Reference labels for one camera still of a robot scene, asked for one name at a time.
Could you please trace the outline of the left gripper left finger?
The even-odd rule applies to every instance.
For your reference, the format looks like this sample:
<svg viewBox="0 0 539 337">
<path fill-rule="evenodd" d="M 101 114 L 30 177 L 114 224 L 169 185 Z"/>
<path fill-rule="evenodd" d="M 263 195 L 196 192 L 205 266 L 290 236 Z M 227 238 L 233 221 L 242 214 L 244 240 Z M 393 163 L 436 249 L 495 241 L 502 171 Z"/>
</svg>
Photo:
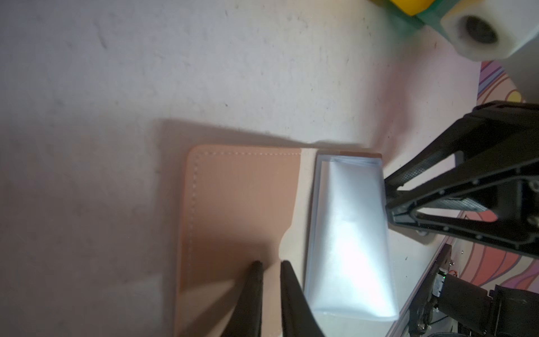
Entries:
<svg viewBox="0 0 539 337">
<path fill-rule="evenodd" d="M 261 261 L 251 264 L 235 309 L 221 336 L 261 337 L 264 268 Z"/>
</svg>

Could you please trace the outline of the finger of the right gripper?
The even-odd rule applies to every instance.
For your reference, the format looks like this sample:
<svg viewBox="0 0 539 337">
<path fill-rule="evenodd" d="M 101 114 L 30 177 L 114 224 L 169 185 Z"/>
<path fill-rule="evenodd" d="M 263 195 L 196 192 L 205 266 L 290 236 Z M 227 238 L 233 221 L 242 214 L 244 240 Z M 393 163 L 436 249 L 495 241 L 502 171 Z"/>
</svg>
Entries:
<svg viewBox="0 0 539 337">
<path fill-rule="evenodd" d="M 390 223 L 538 257 L 538 135 L 516 134 L 388 200 Z"/>
<path fill-rule="evenodd" d="M 397 189 L 457 152 L 467 161 L 490 150 L 519 131 L 538 129 L 538 105 L 492 101 L 458 119 L 411 161 L 385 179 L 385 191 Z"/>
</svg>

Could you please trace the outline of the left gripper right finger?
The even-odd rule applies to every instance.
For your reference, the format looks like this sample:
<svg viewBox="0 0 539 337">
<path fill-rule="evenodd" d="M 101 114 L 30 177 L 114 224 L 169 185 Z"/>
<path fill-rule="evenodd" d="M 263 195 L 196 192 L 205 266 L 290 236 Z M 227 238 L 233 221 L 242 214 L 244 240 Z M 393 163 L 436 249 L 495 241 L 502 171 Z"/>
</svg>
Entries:
<svg viewBox="0 0 539 337">
<path fill-rule="evenodd" d="M 282 334 L 284 337 L 324 337 L 289 261 L 280 268 Z"/>
</svg>

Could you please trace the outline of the tan leather card holder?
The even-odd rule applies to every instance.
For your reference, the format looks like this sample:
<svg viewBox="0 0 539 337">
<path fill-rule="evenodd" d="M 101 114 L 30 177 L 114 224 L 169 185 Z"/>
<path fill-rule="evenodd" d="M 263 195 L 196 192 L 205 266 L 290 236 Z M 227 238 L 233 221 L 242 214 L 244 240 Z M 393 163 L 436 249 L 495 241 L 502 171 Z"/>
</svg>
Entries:
<svg viewBox="0 0 539 337">
<path fill-rule="evenodd" d="M 198 145 L 179 233 L 176 336 L 222 334 L 256 261 L 264 336 L 283 332 L 282 261 L 327 336 L 385 336 L 399 318 L 379 154 Z"/>
</svg>

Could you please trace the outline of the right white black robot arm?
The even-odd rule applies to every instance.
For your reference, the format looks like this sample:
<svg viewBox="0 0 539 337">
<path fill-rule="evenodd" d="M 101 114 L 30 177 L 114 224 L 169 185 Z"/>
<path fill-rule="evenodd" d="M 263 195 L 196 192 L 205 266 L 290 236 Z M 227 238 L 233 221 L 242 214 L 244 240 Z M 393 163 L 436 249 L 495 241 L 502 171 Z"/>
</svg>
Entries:
<svg viewBox="0 0 539 337">
<path fill-rule="evenodd" d="M 385 180 L 391 224 L 538 257 L 538 106 L 492 101 L 458 119 Z M 411 303 L 422 336 L 434 309 L 474 336 L 537 336 L 538 295 L 487 291 L 443 271 L 449 246 Z"/>
</svg>

